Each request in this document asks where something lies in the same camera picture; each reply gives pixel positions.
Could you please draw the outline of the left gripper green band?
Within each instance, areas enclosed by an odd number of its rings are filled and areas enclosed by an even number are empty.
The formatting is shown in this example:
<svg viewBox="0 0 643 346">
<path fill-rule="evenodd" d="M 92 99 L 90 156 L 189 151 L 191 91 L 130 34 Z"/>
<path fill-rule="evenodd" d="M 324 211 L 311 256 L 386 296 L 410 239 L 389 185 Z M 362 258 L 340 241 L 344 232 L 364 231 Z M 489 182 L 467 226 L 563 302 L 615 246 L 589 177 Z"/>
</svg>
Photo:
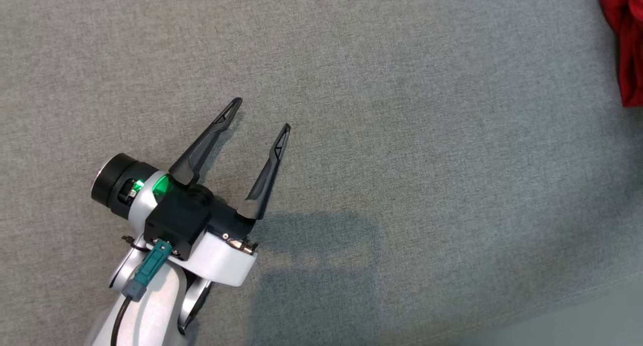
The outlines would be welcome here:
<svg viewBox="0 0 643 346">
<path fill-rule="evenodd" d="M 111 287 L 123 287 L 129 273 L 155 245 L 143 238 L 145 220 L 158 205 L 153 190 L 165 190 L 170 185 L 194 186 L 219 136 L 231 126 L 242 103 L 241 97 L 232 99 L 168 172 L 124 153 L 103 164 L 92 183 L 91 197 L 127 220 L 135 232 L 132 250 L 113 273 Z M 180 261 L 172 253 L 169 262 L 207 281 L 235 287 L 243 284 L 257 257 L 256 245 L 249 243 L 247 236 L 254 222 L 266 213 L 290 133 L 290 124 L 284 124 L 269 149 L 259 177 L 239 208 L 233 209 L 214 199 L 211 218 L 190 259 Z"/>
</svg>

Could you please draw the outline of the red shorts with white stripes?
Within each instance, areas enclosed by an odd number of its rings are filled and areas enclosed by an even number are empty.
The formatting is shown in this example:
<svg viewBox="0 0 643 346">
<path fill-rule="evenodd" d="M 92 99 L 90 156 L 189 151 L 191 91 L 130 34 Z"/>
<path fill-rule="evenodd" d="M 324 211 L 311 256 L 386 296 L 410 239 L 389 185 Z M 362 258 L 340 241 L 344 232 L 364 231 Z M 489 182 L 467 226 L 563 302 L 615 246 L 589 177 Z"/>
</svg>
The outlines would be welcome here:
<svg viewBox="0 0 643 346">
<path fill-rule="evenodd" d="M 599 0 L 617 35 L 622 106 L 643 106 L 643 0 Z"/>
</svg>

